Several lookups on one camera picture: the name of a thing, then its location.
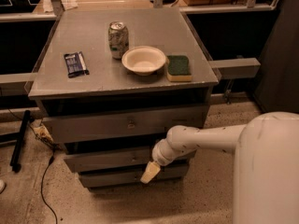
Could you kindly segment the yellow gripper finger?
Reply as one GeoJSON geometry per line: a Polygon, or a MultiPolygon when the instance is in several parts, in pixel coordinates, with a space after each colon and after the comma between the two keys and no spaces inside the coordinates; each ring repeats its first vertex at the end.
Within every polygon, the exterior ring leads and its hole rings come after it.
{"type": "Polygon", "coordinates": [[[144,174],[141,176],[140,181],[143,184],[148,184],[159,172],[161,171],[161,166],[155,162],[150,161],[147,164],[144,174]]]}

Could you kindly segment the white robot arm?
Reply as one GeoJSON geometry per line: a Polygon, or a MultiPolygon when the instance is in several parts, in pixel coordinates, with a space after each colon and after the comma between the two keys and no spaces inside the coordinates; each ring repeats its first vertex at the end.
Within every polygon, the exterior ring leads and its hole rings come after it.
{"type": "Polygon", "coordinates": [[[262,114],[244,125],[174,126],[152,150],[141,182],[199,148],[232,150],[233,224],[299,224],[299,115],[262,114]]]}

